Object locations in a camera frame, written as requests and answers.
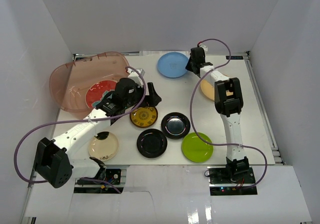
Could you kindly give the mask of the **light blue plate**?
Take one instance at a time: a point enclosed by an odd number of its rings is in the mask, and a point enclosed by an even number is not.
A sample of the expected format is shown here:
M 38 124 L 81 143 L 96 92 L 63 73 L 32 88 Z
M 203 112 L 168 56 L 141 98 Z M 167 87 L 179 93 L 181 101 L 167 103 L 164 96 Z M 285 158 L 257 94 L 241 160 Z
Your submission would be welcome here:
M 161 56 L 157 62 L 157 70 L 167 78 L 179 78 L 186 74 L 188 57 L 182 53 L 170 52 Z

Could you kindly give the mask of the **red and teal flower plate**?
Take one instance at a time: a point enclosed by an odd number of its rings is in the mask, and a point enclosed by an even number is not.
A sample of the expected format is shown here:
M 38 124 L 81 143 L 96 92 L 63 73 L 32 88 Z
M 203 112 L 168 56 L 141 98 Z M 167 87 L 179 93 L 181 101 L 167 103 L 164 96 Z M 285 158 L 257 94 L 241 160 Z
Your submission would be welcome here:
M 89 108 L 94 108 L 108 92 L 115 90 L 116 83 L 113 80 L 102 80 L 92 85 L 85 95 L 86 105 Z

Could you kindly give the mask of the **peach orange plate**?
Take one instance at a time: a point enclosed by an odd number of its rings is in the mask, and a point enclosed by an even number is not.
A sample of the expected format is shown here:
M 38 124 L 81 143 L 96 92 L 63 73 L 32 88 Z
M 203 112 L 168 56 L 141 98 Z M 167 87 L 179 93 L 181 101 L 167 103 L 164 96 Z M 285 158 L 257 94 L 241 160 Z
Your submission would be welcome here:
M 209 81 L 207 81 L 207 79 L 210 79 L 210 74 L 208 74 L 206 79 L 203 79 L 200 83 L 200 89 L 202 91 L 202 93 L 204 94 L 204 96 L 206 96 L 208 99 L 215 101 L 215 89 L 214 87 L 211 85 L 211 83 Z

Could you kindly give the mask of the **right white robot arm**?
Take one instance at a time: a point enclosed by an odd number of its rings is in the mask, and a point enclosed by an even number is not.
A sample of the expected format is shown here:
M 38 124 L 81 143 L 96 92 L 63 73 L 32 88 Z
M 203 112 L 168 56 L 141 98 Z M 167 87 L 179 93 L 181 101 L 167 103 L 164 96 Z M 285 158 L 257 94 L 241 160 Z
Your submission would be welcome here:
M 240 80 L 222 74 L 205 57 L 202 47 L 192 48 L 186 70 L 214 87 L 214 106 L 221 116 L 226 135 L 226 178 L 231 183 L 238 183 L 249 170 L 241 136 L 240 118 L 244 102 Z

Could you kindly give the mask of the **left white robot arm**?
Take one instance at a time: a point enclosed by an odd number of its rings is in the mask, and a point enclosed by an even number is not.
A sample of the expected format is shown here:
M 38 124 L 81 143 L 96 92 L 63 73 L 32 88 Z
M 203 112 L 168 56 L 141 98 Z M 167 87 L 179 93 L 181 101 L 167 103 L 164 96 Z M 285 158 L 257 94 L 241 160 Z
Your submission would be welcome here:
M 105 179 L 104 163 L 97 157 L 74 159 L 85 144 L 105 131 L 133 107 L 152 106 L 161 102 L 152 82 L 139 85 L 130 78 L 120 79 L 115 90 L 107 93 L 91 113 L 65 133 L 52 140 L 43 138 L 37 145 L 33 168 L 54 188 L 70 178 L 90 178 L 94 183 Z

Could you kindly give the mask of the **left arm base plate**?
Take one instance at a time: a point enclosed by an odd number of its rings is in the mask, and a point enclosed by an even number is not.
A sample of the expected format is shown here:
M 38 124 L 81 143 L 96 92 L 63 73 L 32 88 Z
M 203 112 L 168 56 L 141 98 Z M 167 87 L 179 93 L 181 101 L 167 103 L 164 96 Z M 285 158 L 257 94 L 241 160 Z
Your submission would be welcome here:
M 93 179 L 97 179 L 99 181 L 79 179 L 76 181 L 76 184 L 82 187 L 98 185 L 101 190 L 107 191 L 110 188 L 114 190 L 111 186 L 107 185 L 104 182 L 101 182 L 101 180 L 107 181 L 112 185 L 119 185 L 121 183 L 121 174 L 122 174 L 121 172 L 122 172 L 121 169 L 118 169 L 118 168 L 106 169 L 102 171 L 100 174 L 97 174 L 95 177 L 93 177 Z

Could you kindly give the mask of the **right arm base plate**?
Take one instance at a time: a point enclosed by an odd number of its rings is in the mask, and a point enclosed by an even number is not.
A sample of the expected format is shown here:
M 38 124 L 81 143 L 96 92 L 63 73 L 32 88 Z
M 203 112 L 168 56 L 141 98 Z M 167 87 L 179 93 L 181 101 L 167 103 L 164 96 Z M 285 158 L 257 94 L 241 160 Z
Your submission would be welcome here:
M 224 168 L 208 168 L 204 172 L 204 176 L 208 178 L 211 196 L 258 194 L 256 186 L 249 188 L 256 183 L 251 167 L 247 173 L 235 179 L 228 177 Z

